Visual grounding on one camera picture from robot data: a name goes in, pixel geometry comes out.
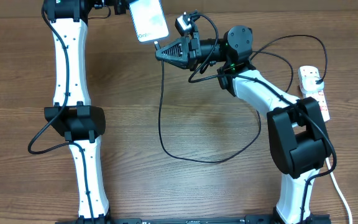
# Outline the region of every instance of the wood plank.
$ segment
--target wood plank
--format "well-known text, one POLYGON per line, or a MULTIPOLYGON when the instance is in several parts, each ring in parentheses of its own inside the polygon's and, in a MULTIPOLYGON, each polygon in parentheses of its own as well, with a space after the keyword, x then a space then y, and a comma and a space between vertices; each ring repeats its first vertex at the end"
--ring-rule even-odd
MULTIPOLYGON (((358 223, 358 11, 247 12, 209 14, 223 36, 232 26, 253 28, 254 48, 290 34, 311 34, 328 48, 326 97, 332 120, 329 137, 338 154, 337 181, 358 223)), ((170 40, 178 37, 176 16, 167 16, 170 40)), ((157 111, 160 63, 154 47, 137 42, 130 16, 91 21, 86 49, 88 88, 104 108, 104 187, 118 218, 233 217, 270 213, 279 197, 280 172, 269 153, 266 121, 246 152, 216 166, 171 159, 159 145, 157 111)), ((201 36, 213 36, 199 21, 201 36)), ((315 40, 282 40, 269 49, 293 64, 323 68, 315 40)), ((260 55, 255 66, 280 88, 288 66, 260 55)), ((217 81, 187 83, 189 71, 166 66, 163 137, 172 154, 218 159, 245 146, 257 132, 255 112, 221 91, 217 81)), ((291 94, 299 95, 295 78, 291 94)), ((42 156, 27 143, 45 124, 52 101, 55 59, 51 33, 41 19, 0 19, 0 223, 54 223, 75 219, 78 209, 73 159, 67 149, 42 156)), ((62 142, 48 130, 36 144, 62 142)), ((315 183, 313 213, 347 223, 346 211, 329 177, 315 183)))
MULTIPOLYGON (((0 0, 0 17, 39 17, 44 0, 0 0)), ((277 12, 358 10, 358 0, 162 0, 166 14, 180 14, 195 9, 208 12, 277 12)), ((106 15, 105 10, 92 10, 91 15, 106 15)))

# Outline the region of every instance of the white power strip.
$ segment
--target white power strip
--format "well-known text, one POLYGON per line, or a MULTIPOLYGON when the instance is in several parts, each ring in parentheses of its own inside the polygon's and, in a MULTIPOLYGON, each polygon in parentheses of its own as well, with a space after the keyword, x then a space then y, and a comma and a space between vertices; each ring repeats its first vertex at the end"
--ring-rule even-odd
MULTIPOLYGON (((316 84, 316 81, 320 80, 320 74, 318 72, 318 69, 313 66, 302 66, 298 70, 298 77, 299 77, 300 89, 302 91, 303 97, 304 98, 313 97, 314 99, 316 99, 320 105, 320 110, 321 110, 321 114, 323 115, 324 122, 329 121, 330 116, 328 112, 326 97, 323 91, 324 82, 322 82, 321 84, 316 84)), ((326 165, 328 169, 331 168, 331 164, 329 163, 329 158, 326 158, 326 165)), ((349 216, 349 224, 353 224, 351 208, 347 204, 347 201, 343 196, 341 189, 339 189, 339 186, 334 176, 334 172, 330 173, 330 176, 333 180, 335 189, 338 192, 346 208, 347 215, 349 216)))

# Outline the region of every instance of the tabletop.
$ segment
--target tabletop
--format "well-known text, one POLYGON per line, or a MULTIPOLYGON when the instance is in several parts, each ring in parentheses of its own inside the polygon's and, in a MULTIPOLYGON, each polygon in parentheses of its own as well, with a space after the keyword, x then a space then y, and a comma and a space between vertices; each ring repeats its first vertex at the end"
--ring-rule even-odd
MULTIPOLYGON (((179 37, 167 15, 169 40, 179 37)), ((221 37, 235 25, 251 27, 254 50, 284 35, 319 37, 328 50, 326 123, 336 148, 335 176, 358 223, 358 11, 247 12, 208 14, 221 37)), ((212 27, 198 22, 201 38, 212 27)), ((27 152, 52 105, 55 52, 51 31, 38 18, 0 19, 0 223, 54 223, 74 220, 78 188, 67 148, 41 156, 27 152)), ((321 72, 324 54, 306 37, 281 40, 267 49, 287 58, 295 70, 313 65, 321 72)), ((161 67, 154 46, 136 39, 130 16, 89 22, 86 75, 93 105, 106 113, 101 147, 104 188, 116 218, 238 217, 271 213, 280 195, 280 171, 269 151, 265 118, 262 133, 245 152, 223 164, 197 164, 168 157, 160 147, 157 113, 161 67)), ((288 65, 258 55, 254 65, 281 89, 290 81, 288 65)), ((212 75, 216 67, 207 71, 212 75)), ((219 87, 216 80, 190 84, 190 72, 165 66, 162 135, 176 156, 225 158, 257 134, 255 110, 219 87)), ((290 94, 300 95, 295 74, 290 94)), ((34 150, 63 142, 52 128, 34 150)), ((347 223, 330 177, 318 178, 311 211, 347 223)))

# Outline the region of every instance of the wall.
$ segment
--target wall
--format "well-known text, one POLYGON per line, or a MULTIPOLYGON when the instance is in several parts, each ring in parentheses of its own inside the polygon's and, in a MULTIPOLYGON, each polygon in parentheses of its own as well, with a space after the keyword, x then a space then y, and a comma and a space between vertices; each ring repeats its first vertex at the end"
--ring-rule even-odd
MULTIPOLYGON (((0 17, 38 17, 43 0, 0 0, 0 17)), ((166 14, 202 12, 358 10, 358 0, 162 0, 166 14)), ((105 15, 98 10, 92 14, 105 15)))

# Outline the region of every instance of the white arm segment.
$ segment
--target white arm segment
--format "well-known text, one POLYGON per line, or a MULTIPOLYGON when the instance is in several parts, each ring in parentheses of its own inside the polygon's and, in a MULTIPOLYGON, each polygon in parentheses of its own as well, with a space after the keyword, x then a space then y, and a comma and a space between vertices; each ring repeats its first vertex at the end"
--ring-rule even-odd
MULTIPOLYGON (((85 41, 88 26, 80 20, 74 22, 73 19, 57 19, 52 23, 53 28, 59 33, 68 47, 68 61, 70 65, 70 96, 67 106, 76 106, 77 102, 82 101, 84 105, 90 105, 91 99, 86 86, 85 77, 85 41)), ((57 37, 53 35, 56 51, 56 90, 53 103, 63 105, 66 92, 66 61, 62 44, 57 37)), ((95 143, 89 140, 75 141, 85 150, 86 173, 88 176, 88 187, 91 197, 93 216, 99 217, 100 214, 107 214, 109 202, 104 192, 103 178, 100 160, 101 136, 95 143)), ((88 198, 85 190, 84 168, 81 152, 76 146, 70 146, 74 157, 75 169, 78 181, 78 190, 80 193, 80 208, 78 216, 91 218, 88 198)))
MULTIPOLYGON (((239 75, 259 79, 260 81, 270 85, 278 94, 283 95, 292 103, 296 103, 296 101, 299 100, 298 97, 289 95, 288 93, 285 93, 284 91, 271 84, 260 74, 258 70, 248 70, 246 72, 240 73, 239 75)), ((277 96, 266 89, 266 87, 251 80, 234 78, 233 88, 234 93, 238 98, 251 104, 257 111, 259 111, 259 113, 265 117, 269 111, 272 111, 275 108, 286 108, 288 106, 288 104, 280 101, 277 96)))
MULTIPOLYGON (((76 106, 78 101, 82 101, 84 105, 90 105, 91 98, 85 77, 85 41, 88 26, 82 20, 74 22, 73 19, 57 19, 52 26, 68 47, 71 97, 68 98, 67 106, 76 106)), ((62 44, 55 34, 53 39, 56 52, 56 90, 53 103, 59 103, 62 106, 66 92, 66 60, 62 44)))
MULTIPOLYGON (((109 210, 109 201, 106 197, 103 187, 103 177, 100 159, 100 145, 101 136, 96 138, 95 143, 90 143, 89 140, 75 141, 85 150, 86 173, 88 175, 88 187, 93 216, 99 217, 100 214, 107 214, 109 210)), ((88 197, 85 190, 84 167, 82 155, 78 147, 70 145, 71 153, 73 154, 75 170, 77 173, 78 191, 80 193, 80 208, 78 216, 84 218, 91 218, 91 211, 88 203, 88 197)))
MULTIPOLYGON (((283 95, 288 101, 296 103, 299 100, 298 97, 289 95, 284 91, 281 91, 276 86, 267 81, 258 70, 249 70, 239 75, 251 78, 257 78, 260 81, 270 85, 278 94, 283 95)), ((266 116, 269 111, 275 108, 286 108, 288 105, 277 98, 272 92, 270 92, 263 85, 246 80, 243 78, 233 79, 233 88, 236 96, 247 103, 251 104, 259 113, 266 116)), ((277 212, 281 216, 282 220, 289 223, 299 223, 301 214, 301 203, 303 198, 303 191, 305 189, 306 179, 312 175, 318 174, 319 170, 310 170, 301 174, 298 179, 293 179, 290 175, 282 174, 280 200, 277 203, 277 212)), ((308 194, 305 203, 305 213, 303 219, 309 217, 310 209, 310 197, 313 188, 313 182, 308 187, 308 194)))

